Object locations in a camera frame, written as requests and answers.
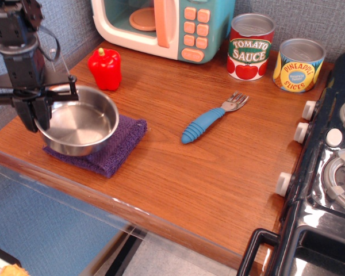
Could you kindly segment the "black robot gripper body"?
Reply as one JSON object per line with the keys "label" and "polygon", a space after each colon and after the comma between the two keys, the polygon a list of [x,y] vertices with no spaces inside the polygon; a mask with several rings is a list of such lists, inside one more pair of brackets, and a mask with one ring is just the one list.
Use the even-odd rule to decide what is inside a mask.
{"label": "black robot gripper body", "polygon": [[10,90],[0,94],[0,105],[14,105],[13,100],[34,100],[49,97],[49,102],[77,101],[76,77],[52,71],[45,67],[39,43],[21,46],[0,44],[7,73],[0,75],[0,89]]}

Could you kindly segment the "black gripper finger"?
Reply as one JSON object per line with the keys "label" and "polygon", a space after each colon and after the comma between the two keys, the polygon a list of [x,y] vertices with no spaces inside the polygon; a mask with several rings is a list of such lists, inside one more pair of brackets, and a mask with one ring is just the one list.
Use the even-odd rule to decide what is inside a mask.
{"label": "black gripper finger", "polygon": [[28,131],[36,133],[38,131],[38,128],[35,124],[35,119],[30,102],[20,99],[13,99],[13,104],[18,116],[20,117],[26,129]]}
{"label": "black gripper finger", "polygon": [[50,127],[50,119],[52,116],[51,104],[47,97],[38,97],[32,102],[34,109],[34,117],[42,130]]}

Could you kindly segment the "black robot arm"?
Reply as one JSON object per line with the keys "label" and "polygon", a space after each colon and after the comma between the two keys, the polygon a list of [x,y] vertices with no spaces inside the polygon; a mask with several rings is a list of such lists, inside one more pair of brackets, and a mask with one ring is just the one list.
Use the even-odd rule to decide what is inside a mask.
{"label": "black robot arm", "polygon": [[7,70],[0,75],[0,105],[15,108],[31,132],[49,129],[55,102],[78,100],[76,77],[45,65],[60,58],[61,47],[53,55],[43,50],[37,33],[54,36],[43,19],[37,1],[0,1],[0,55]]}

